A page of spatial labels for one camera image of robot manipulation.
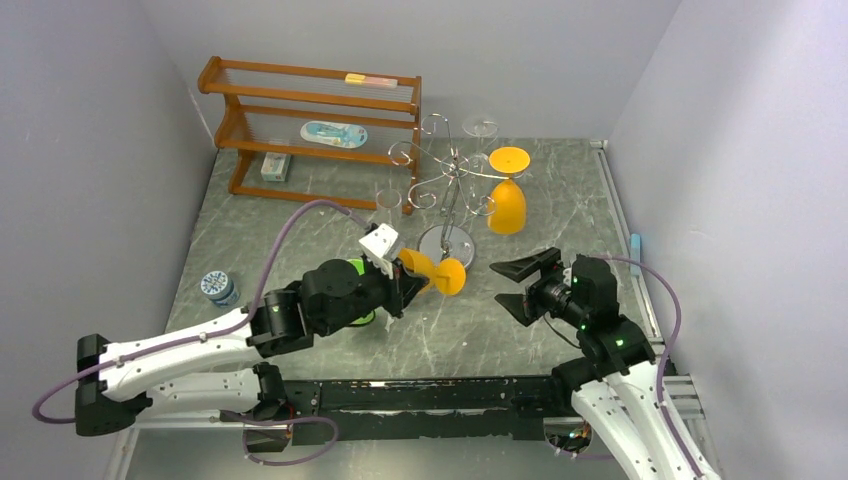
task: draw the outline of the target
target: small box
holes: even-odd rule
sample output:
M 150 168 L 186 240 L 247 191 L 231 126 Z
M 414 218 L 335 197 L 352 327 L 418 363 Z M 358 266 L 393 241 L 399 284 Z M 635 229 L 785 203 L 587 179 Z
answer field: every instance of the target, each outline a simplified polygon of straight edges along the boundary
M 262 179 L 266 182 L 285 182 L 286 173 L 289 171 L 289 160 L 287 153 L 266 153 L 260 170 Z

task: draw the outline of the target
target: green object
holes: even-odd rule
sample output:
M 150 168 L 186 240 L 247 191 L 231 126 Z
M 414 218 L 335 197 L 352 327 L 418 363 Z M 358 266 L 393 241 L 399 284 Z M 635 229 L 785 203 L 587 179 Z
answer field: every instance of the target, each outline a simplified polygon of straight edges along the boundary
M 351 258 L 351 259 L 348 260 L 348 262 L 350 262 L 351 265 L 356 267 L 356 271 L 360 275 L 365 273 L 365 264 L 362 263 L 361 258 Z M 369 323 L 373 322 L 375 318 L 377 318 L 377 314 L 372 311 L 371 313 L 369 313 L 368 315 L 366 315 L 362 318 L 357 318 L 356 320 L 354 320 L 348 326 L 350 326 L 350 327 L 362 327 L 362 326 L 368 325 Z

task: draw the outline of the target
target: metal wine glass holder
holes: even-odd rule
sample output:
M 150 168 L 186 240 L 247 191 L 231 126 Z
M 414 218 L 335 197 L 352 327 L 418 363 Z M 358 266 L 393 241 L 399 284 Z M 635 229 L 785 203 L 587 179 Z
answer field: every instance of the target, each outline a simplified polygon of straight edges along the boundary
M 474 245 L 474 240 L 471 238 L 471 234 L 462 228 L 462 225 L 475 217 L 488 217 L 494 214 L 497 205 L 495 204 L 494 199 L 489 195 L 479 195 L 479 192 L 474 192 L 472 194 L 467 186 L 463 186 L 463 178 L 471 175 L 471 177 L 468 177 L 469 180 L 475 178 L 506 180 L 509 177 L 483 173 L 482 164 L 479 169 L 471 168 L 471 162 L 467 157 L 460 154 L 459 149 L 454 144 L 453 135 L 451 134 L 450 121 L 448 121 L 447 117 L 444 115 L 440 115 L 438 113 L 431 113 L 430 115 L 427 115 L 421 120 L 419 128 L 426 135 L 435 135 L 436 126 L 439 122 L 443 122 L 447 129 L 447 156 L 439 158 L 439 156 L 433 154 L 431 151 L 421 148 L 413 142 L 399 141 L 389 147 L 389 158 L 395 165 L 409 165 L 410 162 L 413 161 L 412 157 L 410 157 L 408 152 L 401 148 L 408 146 L 410 152 L 413 148 L 415 148 L 420 153 L 439 164 L 441 175 L 429 180 L 414 183 L 411 187 L 409 187 L 406 194 L 406 199 L 409 201 L 409 204 L 418 210 L 429 210 L 441 203 L 441 206 L 439 207 L 439 215 L 444 218 L 444 222 L 442 225 L 436 225 L 424 232 L 418 242 L 418 250 L 429 257 L 430 260 L 433 261 L 434 265 L 438 265 L 439 262 L 448 257 L 453 257 L 459 260 L 467 270 L 474 262 L 476 247 Z M 428 129 L 426 125 L 430 123 L 432 123 L 432 127 Z M 476 153 L 482 153 L 482 150 L 488 148 L 495 140 L 496 138 L 493 138 L 485 146 L 480 144 L 480 151 Z M 445 187 L 444 194 L 442 194 L 441 197 L 436 196 L 436 194 L 431 192 L 418 192 L 418 189 L 424 185 L 433 184 L 443 179 L 447 179 L 448 182 Z M 456 224 L 457 208 L 464 208 L 468 214 L 471 214 L 470 217 L 466 215 L 466 220 L 460 225 Z

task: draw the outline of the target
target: marble tabletop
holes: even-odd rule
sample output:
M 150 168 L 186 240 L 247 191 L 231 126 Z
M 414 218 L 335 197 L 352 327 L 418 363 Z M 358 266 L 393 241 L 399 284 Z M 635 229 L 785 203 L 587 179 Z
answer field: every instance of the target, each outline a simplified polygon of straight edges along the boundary
M 473 152 L 469 140 L 458 141 L 463 153 Z M 437 155 L 446 155 L 443 139 L 422 142 Z M 287 379 L 415 378 L 546 374 L 551 368 L 579 356 L 557 338 L 544 322 L 529 328 L 518 324 L 494 301 L 500 292 L 521 291 L 518 285 L 492 272 L 492 262 L 512 260 L 550 246 L 563 251 L 566 262 L 577 253 L 621 255 L 622 242 L 611 211 L 610 191 L 588 141 L 499 139 L 491 148 L 514 145 L 532 159 L 518 180 L 527 199 L 527 224 L 523 231 L 497 235 L 484 218 L 466 227 L 477 247 L 477 258 L 468 271 L 464 290 L 446 297 L 435 290 L 416 298 L 400 319 L 379 311 L 367 327 L 347 328 L 315 347 L 274 358 Z M 439 174 L 438 164 L 422 160 L 421 178 Z M 222 150 L 216 160 L 203 207 L 192 235 L 191 248 L 180 280 L 167 331 L 193 326 L 224 313 L 200 292 L 200 278 L 223 270 L 235 279 L 246 303 L 256 289 L 260 269 L 275 236 L 300 203 L 230 195 L 227 182 L 235 168 L 236 152 Z M 259 164 L 253 162 L 246 185 L 263 182 Z M 303 192 L 373 199 L 375 192 L 394 186 L 406 189 L 405 168 L 354 164 L 326 159 L 295 157 L 288 181 L 280 187 Z M 432 190 L 441 194 L 446 182 Z M 404 216 L 397 229 L 406 245 L 415 248 L 418 237 L 441 218 L 438 209 Z M 365 218 L 374 212 L 359 211 Z M 360 228 L 330 209 L 313 209 L 284 241 L 266 291 L 299 279 L 330 258 L 359 255 Z M 628 280 L 629 269 L 614 265 L 619 279 L 622 311 L 644 324 L 641 297 Z M 560 331 L 574 331 L 556 321 Z

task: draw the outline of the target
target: wooden rack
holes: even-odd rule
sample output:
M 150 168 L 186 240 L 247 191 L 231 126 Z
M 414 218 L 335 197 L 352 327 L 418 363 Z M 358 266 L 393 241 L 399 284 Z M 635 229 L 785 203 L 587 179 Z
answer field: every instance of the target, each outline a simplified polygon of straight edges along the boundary
M 348 85 L 344 81 L 348 73 L 396 79 L 398 86 L 396 89 L 378 89 Z M 226 110 L 215 133 L 215 145 L 238 150 L 238 164 L 229 183 L 232 194 L 299 202 L 328 199 L 350 208 L 374 210 L 374 201 L 248 187 L 242 183 L 258 152 L 396 168 L 388 157 L 388 147 L 398 140 L 408 140 L 415 145 L 421 141 L 418 128 L 421 121 L 421 77 L 212 57 L 197 79 L 197 88 L 204 94 L 220 93 L 224 96 Z M 300 138 L 299 129 L 309 120 L 368 126 L 369 138 L 365 145 L 354 150 L 306 142 Z M 416 148 L 406 151 L 412 158 L 408 165 L 411 187 L 418 182 L 419 154 Z M 411 205 L 404 204 L 404 213 L 409 214 L 412 210 Z

